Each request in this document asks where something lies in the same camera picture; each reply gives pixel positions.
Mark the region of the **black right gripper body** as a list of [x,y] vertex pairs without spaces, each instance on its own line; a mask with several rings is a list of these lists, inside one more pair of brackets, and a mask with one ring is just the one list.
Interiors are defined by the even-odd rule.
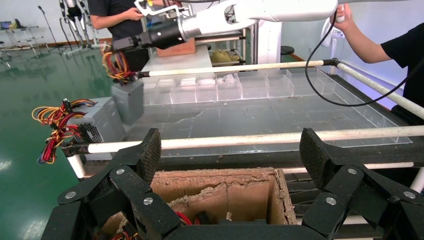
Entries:
[[177,17],[166,19],[153,25],[139,35],[140,46],[143,49],[168,49],[186,42],[179,28]]

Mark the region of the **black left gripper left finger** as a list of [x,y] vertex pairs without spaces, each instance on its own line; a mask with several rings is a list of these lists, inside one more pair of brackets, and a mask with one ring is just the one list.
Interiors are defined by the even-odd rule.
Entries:
[[90,240],[123,213],[147,240],[163,240],[181,226],[178,215],[151,188],[161,158],[161,136],[151,128],[137,145],[120,149],[100,172],[63,191],[44,240]]

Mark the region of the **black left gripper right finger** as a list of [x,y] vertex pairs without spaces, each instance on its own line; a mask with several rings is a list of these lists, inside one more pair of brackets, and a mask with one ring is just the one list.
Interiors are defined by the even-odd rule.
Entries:
[[332,240],[349,213],[362,216],[385,240],[424,237],[424,198],[417,191],[367,168],[347,149],[324,143],[304,128],[301,161],[320,190],[302,225]]

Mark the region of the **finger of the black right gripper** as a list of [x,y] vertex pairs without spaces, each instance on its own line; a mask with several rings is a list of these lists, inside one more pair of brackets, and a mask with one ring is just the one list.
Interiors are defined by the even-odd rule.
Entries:
[[139,49],[141,47],[138,43],[114,43],[113,44],[113,50],[115,52],[125,52],[125,51],[131,51],[134,49]]
[[139,35],[124,37],[121,39],[114,40],[112,42],[113,46],[139,46],[140,38]]

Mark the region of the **bare human hand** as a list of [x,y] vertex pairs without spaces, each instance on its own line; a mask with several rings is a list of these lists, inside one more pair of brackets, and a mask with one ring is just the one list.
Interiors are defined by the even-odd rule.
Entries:
[[136,7],[132,7],[126,10],[121,15],[124,20],[131,20],[131,21],[139,21],[144,17],[144,15]]
[[333,17],[334,15],[330,17],[331,23],[334,24],[334,27],[343,33],[351,30],[356,25],[353,19],[351,8],[347,3],[339,4],[335,12],[335,20],[332,19]]

